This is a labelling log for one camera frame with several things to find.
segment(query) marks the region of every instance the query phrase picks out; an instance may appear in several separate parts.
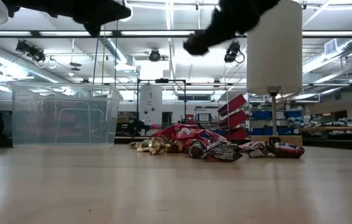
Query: wooden floor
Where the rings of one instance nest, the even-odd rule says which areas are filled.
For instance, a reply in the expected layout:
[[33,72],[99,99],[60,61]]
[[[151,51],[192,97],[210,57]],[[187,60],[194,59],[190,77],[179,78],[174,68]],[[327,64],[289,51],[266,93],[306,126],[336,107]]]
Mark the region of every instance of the wooden floor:
[[0,224],[349,223],[352,151],[215,163],[126,146],[0,150]]

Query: metal frame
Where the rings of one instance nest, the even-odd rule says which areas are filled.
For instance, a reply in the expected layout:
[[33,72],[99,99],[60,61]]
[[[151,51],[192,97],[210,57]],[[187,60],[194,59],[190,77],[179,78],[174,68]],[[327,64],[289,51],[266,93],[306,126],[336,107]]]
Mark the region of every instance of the metal frame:
[[[98,38],[188,38],[205,30],[106,30]],[[246,38],[246,34],[236,38]],[[84,30],[0,30],[0,38],[94,39]],[[352,30],[303,30],[304,39],[352,38]]]
[[[184,119],[186,119],[186,110],[187,110],[187,100],[186,100],[186,90],[187,90],[187,83],[186,83],[186,80],[168,80],[169,82],[173,82],[173,84],[175,84],[176,86],[179,86],[177,84],[177,82],[183,82],[184,84]],[[137,112],[137,119],[140,120],[140,113],[139,113],[139,87],[140,87],[140,82],[154,82],[155,83],[155,80],[141,80],[140,78],[137,79],[137,104],[136,104],[136,112]],[[168,85],[169,83],[156,83],[156,84],[161,84],[161,85]]]

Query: lamp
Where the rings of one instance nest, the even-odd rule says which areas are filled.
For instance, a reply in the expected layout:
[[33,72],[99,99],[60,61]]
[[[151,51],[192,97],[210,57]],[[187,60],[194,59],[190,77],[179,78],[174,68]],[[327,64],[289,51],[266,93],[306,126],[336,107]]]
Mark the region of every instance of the lamp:
[[272,97],[273,134],[277,133],[278,92],[302,90],[302,8],[281,0],[248,32],[247,91]]

